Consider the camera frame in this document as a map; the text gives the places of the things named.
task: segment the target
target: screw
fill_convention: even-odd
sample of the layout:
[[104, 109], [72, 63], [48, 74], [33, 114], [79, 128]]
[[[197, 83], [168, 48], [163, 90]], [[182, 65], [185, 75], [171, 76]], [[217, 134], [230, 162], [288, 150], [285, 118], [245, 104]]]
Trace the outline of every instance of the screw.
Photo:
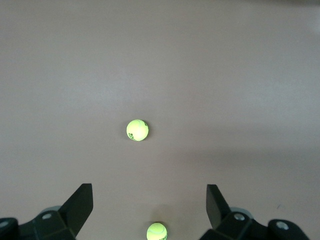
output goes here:
[[9, 224], [9, 222], [7, 221], [3, 221], [0, 223], [0, 228], [4, 228], [5, 226], [7, 226]]
[[283, 221], [277, 221], [276, 226], [282, 230], [288, 230], [289, 226]]
[[49, 219], [49, 218], [51, 218], [51, 217], [52, 217], [52, 215], [51, 215], [50, 213], [47, 213], [47, 214], [45, 214], [45, 215], [42, 216], [42, 219], [43, 219], [43, 220], [46, 220], [46, 219]]
[[236, 220], [238, 220], [238, 221], [243, 221], [243, 220], [246, 219], [245, 216], [243, 216], [243, 215], [240, 214], [240, 213], [236, 213], [236, 214], [234, 215], [234, 218], [235, 218]]

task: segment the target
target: yellow-green tennis ball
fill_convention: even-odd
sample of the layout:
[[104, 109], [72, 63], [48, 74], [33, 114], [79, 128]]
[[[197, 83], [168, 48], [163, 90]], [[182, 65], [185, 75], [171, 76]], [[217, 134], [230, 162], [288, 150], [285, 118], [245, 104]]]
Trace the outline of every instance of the yellow-green tennis ball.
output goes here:
[[139, 119], [131, 121], [126, 127], [126, 134], [128, 134], [128, 137], [134, 141], [141, 141], [145, 139], [148, 132], [148, 125]]
[[167, 239], [167, 229], [159, 222], [151, 224], [151, 226], [146, 231], [147, 240], [166, 240]]

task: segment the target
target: gray surface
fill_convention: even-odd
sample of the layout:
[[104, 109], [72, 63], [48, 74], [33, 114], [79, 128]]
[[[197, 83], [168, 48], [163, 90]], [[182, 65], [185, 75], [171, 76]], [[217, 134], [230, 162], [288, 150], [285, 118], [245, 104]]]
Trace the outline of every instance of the gray surface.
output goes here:
[[217, 184], [320, 239], [319, 46], [318, 6], [0, 1], [0, 216], [92, 183], [79, 240], [143, 240], [152, 221], [196, 240]]

